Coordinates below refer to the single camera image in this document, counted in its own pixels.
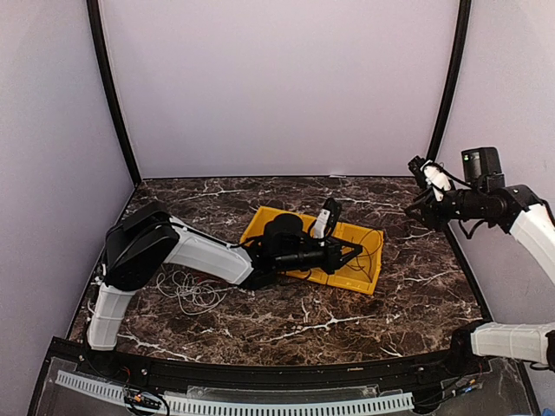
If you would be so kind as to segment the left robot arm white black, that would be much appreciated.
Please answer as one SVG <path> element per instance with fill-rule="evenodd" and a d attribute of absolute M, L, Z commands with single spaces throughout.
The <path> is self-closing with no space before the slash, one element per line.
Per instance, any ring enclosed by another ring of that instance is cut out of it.
<path fill-rule="evenodd" d="M 122 370 L 122 359 L 112 350 L 127 306 L 164 263 L 198 270 L 244 289 L 267 286 L 283 272 L 320 269 L 334 274 L 363 250 L 360 244 L 334 237 L 341 209 L 334 199 L 327 199 L 310 225 L 296 214 L 278 213 L 259 234 L 231 244 L 194 229 L 162 203 L 140 208 L 105 236 L 101 284 L 85 333 L 91 348 L 89 365 L 104 378 L 114 378 Z"/>

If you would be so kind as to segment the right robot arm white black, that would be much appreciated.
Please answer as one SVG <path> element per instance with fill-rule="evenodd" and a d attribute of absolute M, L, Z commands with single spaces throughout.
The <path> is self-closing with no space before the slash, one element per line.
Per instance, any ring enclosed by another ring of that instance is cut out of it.
<path fill-rule="evenodd" d="M 445 167 L 420 156 L 408 162 L 421 193 L 405 208 L 409 218 L 439 231 L 449 222 L 463 226 L 472 238 L 486 224 L 512 236 L 536 260 L 548 277 L 554 277 L 554 216 L 546 200 L 526 185 L 508 186 L 493 146 L 461 153 L 464 177 L 459 179 Z M 480 357 L 501 357 L 554 369 L 554 325 L 471 322 L 456 329 L 442 367 L 460 376 Z"/>

